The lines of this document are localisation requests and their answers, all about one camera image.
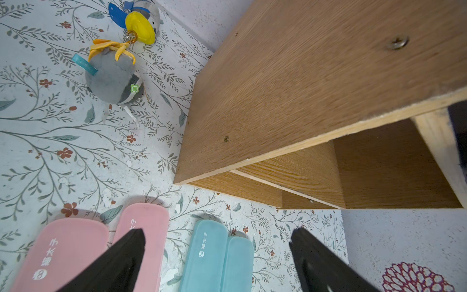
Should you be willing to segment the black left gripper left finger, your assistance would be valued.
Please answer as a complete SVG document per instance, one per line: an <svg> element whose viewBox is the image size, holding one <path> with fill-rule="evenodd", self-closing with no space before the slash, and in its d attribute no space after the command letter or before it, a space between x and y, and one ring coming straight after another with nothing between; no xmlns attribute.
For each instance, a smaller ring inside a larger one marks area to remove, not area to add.
<svg viewBox="0 0 467 292"><path fill-rule="evenodd" d="M90 266L59 290L61 292L132 292L145 253L145 234L132 229Z"/></svg>

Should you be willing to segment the pink pencil case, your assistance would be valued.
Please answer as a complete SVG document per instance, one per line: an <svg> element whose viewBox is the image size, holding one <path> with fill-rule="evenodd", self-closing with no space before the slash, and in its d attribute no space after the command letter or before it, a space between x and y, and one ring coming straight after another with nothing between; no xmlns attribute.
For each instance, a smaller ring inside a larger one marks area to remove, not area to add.
<svg viewBox="0 0 467 292"><path fill-rule="evenodd" d="M10 290L59 290L105 252L108 239L108 228L98 221L53 221L36 238Z"/></svg>
<svg viewBox="0 0 467 292"><path fill-rule="evenodd" d="M145 253L135 284L136 292L159 290L169 218L166 208L149 203L131 204L120 216L114 243L131 229L142 229L145 235Z"/></svg>

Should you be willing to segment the teal pencil case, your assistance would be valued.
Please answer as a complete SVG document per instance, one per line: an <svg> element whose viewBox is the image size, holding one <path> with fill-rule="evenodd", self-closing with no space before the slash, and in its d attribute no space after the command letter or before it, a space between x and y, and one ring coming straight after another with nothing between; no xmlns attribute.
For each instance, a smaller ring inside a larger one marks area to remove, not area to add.
<svg viewBox="0 0 467 292"><path fill-rule="evenodd" d="M254 247L243 237L228 237L221 292L251 292Z"/></svg>
<svg viewBox="0 0 467 292"><path fill-rule="evenodd" d="M193 229L180 292L218 292L225 262L228 232L214 220L200 220Z"/></svg>

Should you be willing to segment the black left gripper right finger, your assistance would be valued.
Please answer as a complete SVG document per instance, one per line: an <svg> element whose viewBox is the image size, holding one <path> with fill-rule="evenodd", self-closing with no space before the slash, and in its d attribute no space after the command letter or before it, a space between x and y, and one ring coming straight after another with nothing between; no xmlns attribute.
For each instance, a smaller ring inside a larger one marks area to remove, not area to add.
<svg viewBox="0 0 467 292"><path fill-rule="evenodd" d="M304 228L292 232L289 247L304 292L378 291Z"/></svg>

